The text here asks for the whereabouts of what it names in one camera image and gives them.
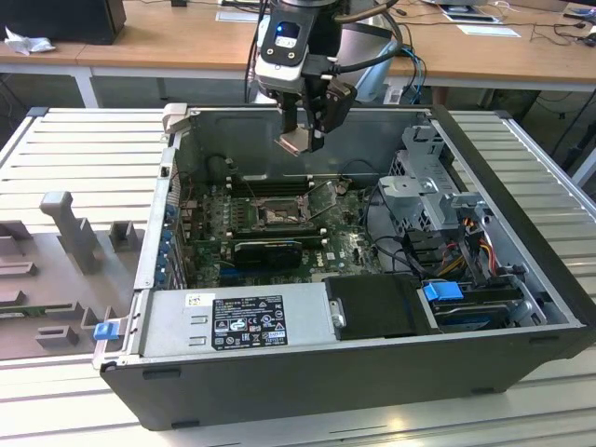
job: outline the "black computer case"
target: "black computer case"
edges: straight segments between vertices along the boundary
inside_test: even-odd
[[[0,30],[27,37],[111,45],[124,27],[122,0],[3,0]]]

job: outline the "warning label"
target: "warning label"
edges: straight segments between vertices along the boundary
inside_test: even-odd
[[[281,295],[213,300],[212,321],[218,351],[288,344]]]

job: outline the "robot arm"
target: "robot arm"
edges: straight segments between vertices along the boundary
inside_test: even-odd
[[[339,51],[342,24],[386,12],[397,0],[358,14],[345,15],[348,4],[340,0],[275,0],[255,65],[259,88],[278,104],[282,115],[279,144],[298,156],[324,144],[325,134],[344,123],[357,90],[337,79],[395,56],[342,67]],[[307,128],[298,126],[297,102],[302,102]]]

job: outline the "motherboard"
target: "motherboard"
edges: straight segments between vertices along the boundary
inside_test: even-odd
[[[335,179],[300,189],[229,183],[183,203],[189,285],[320,282],[382,273],[363,232],[364,191]]]

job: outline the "paper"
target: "paper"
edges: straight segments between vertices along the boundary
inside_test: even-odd
[[[259,19],[259,14],[251,12],[236,12],[236,11],[218,11],[215,15],[216,21],[238,21],[256,23]]]
[[[29,56],[31,53],[56,49],[45,37],[25,37],[24,35],[12,33],[8,28],[5,28],[5,30],[7,31],[7,38],[4,39],[4,43],[13,51],[25,56]]]
[[[521,37],[511,28],[503,28],[500,26],[471,26],[471,25],[457,25],[457,28],[462,30],[465,34],[470,35],[492,35],[497,37]]]

